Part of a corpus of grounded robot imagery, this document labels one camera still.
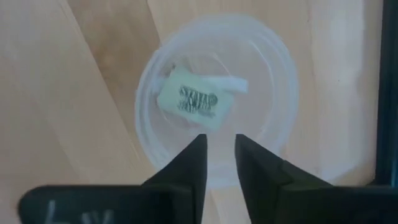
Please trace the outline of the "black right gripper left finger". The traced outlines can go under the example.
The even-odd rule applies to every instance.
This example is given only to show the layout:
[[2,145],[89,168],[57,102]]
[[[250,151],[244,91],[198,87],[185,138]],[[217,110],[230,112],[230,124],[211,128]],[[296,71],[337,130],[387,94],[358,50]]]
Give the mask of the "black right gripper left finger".
[[140,185],[43,185],[18,202],[22,224],[200,224],[207,139],[198,135]]

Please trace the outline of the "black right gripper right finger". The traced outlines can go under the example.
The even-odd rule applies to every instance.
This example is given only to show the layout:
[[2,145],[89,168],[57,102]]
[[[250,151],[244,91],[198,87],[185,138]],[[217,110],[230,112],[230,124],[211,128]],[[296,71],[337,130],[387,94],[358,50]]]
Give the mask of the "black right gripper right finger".
[[252,224],[398,224],[398,189],[331,185],[243,134],[235,158]]

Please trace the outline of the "black table edge frame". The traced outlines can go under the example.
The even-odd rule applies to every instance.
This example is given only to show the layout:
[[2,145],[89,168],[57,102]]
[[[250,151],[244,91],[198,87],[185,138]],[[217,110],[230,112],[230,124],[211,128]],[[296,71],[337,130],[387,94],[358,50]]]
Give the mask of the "black table edge frame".
[[398,188],[398,0],[383,0],[374,182]]

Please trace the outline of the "pale green sweetener packet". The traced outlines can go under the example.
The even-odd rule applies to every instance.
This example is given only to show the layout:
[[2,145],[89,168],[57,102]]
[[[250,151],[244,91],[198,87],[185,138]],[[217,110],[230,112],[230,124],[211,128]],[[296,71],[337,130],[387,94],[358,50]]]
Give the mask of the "pale green sweetener packet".
[[220,128],[234,96],[185,67],[175,67],[157,97],[160,109],[210,130]]

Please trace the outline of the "clear plastic round bin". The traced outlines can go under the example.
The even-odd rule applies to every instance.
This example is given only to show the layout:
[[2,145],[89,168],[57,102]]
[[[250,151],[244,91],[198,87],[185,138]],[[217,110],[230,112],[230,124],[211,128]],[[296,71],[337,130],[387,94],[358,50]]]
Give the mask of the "clear plastic round bin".
[[[185,67],[234,96],[217,130],[159,108],[157,97],[175,67]],[[210,189],[238,185],[237,134],[278,154],[299,103],[297,70],[282,39],[255,18],[203,16],[171,35],[152,55],[135,99],[136,133],[156,169],[164,168],[197,135],[206,134]]]

